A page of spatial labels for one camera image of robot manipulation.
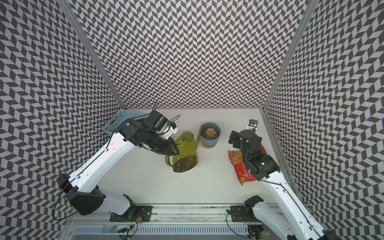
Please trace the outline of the pink succulent blue pot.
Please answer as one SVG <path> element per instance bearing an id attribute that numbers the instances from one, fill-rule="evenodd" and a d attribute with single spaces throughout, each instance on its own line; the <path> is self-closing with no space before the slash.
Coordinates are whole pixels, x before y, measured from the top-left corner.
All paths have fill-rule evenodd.
<path id="1" fill-rule="evenodd" d="M 201 126 L 200 139 L 204 146 L 215 146 L 219 140 L 221 129 L 215 123 L 204 123 Z"/>

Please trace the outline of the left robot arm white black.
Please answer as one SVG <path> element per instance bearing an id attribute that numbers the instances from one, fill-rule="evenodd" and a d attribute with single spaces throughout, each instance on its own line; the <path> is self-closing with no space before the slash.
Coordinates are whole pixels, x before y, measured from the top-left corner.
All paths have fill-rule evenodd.
<path id="1" fill-rule="evenodd" d="M 135 147 L 159 155 L 177 155 L 179 150 L 171 138 L 177 131 L 176 124 L 169 121 L 151 123 L 147 119 L 127 119 L 93 157 L 71 174 L 61 174 L 57 183 L 70 205 L 82 216 L 92 213 L 123 215 L 133 206 L 133 201 L 127 195 L 118 196 L 100 189 L 99 181 Z"/>

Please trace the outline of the terracotta round saucer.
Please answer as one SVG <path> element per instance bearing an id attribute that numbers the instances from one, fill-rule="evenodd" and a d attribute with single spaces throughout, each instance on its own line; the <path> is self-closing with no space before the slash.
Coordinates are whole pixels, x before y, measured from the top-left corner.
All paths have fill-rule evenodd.
<path id="1" fill-rule="evenodd" d="M 212 146 L 212 147 L 206 147 L 206 146 L 204 146 L 203 143 L 202 143 L 202 141 L 201 141 L 201 139 L 199 140 L 199 146 L 200 146 L 201 148 L 204 148 L 204 149 L 212 149 L 212 148 L 215 147 L 215 146 Z"/>

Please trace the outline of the aluminium front rail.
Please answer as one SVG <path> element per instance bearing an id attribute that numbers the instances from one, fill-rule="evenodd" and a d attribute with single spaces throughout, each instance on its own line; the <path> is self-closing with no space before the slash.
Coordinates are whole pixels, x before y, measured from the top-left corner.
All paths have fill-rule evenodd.
<path id="1" fill-rule="evenodd" d="M 236 240 L 280 239 L 266 224 L 232 222 L 230 206 L 242 205 L 144 205 L 153 206 L 149 222 L 110 222 L 111 214 L 74 215 L 66 220 L 60 240 L 111 239 L 139 240 L 150 237 L 180 236 L 188 239 L 200 236 L 207 239 L 231 237 Z M 276 204 L 268 205 L 282 218 Z"/>

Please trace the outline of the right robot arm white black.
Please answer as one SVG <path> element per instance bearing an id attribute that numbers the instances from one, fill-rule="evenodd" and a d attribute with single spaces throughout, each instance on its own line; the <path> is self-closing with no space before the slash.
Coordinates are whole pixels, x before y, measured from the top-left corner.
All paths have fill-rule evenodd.
<path id="1" fill-rule="evenodd" d="M 229 144 L 241 150 L 246 170 L 269 191 L 284 213 L 282 218 L 259 196 L 245 201 L 246 212 L 267 225 L 282 240 L 338 240 L 304 207 L 291 189 L 279 165 L 262 152 L 262 138 L 254 130 L 232 131 Z"/>

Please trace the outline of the red cookie snack bag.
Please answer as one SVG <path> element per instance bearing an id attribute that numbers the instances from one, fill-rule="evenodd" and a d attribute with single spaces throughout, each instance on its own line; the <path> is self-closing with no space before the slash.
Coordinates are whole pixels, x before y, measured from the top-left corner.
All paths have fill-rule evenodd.
<path id="1" fill-rule="evenodd" d="M 241 185 L 247 182 L 253 182 L 257 179 L 252 176 L 249 170 L 244 165 L 243 155 L 241 150 L 228 151 L 231 164 L 234 166 L 237 178 Z"/>

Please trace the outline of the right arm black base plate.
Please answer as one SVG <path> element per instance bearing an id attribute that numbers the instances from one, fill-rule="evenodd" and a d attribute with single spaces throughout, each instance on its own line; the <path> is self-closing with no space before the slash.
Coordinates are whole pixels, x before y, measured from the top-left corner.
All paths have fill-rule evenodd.
<path id="1" fill-rule="evenodd" d="M 232 222 L 256 222 L 257 219 L 248 207 L 230 206 L 230 215 Z"/>

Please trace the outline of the light blue plastic basket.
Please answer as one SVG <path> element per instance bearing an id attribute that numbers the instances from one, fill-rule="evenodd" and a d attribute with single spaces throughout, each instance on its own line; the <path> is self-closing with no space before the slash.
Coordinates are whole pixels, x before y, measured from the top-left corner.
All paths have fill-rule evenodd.
<path id="1" fill-rule="evenodd" d="M 108 135 L 111 136 L 116 128 L 123 123 L 125 120 L 139 117 L 140 114 L 129 111 L 129 110 L 119 110 L 102 128 L 102 130 Z"/>

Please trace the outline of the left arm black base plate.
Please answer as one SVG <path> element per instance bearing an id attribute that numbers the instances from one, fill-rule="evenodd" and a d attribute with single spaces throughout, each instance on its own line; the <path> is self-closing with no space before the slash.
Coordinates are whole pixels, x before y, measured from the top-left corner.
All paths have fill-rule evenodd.
<path id="1" fill-rule="evenodd" d="M 122 215 L 111 214 L 110 222 L 149 222 L 152 215 L 153 206 L 130 206 Z"/>

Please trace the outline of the green transparent watering can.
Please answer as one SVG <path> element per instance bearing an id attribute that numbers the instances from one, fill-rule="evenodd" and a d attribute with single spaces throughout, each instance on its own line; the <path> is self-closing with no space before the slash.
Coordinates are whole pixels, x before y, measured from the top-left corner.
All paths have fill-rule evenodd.
<path id="1" fill-rule="evenodd" d="M 179 153 L 177 155 L 171 156 L 171 159 L 170 156 L 165 156 L 166 164 L 169 167 L 172 167 L 174 172 L 186 172 L 198 164 L 199 158 L 197 150 L 199 147 L 201 132 L 202 127 L 199 129 L 199 133 L 196 139 L 194 134 L 190 131 L 183 132 L 176 139 L 176 147 L 178 148 Z"/>

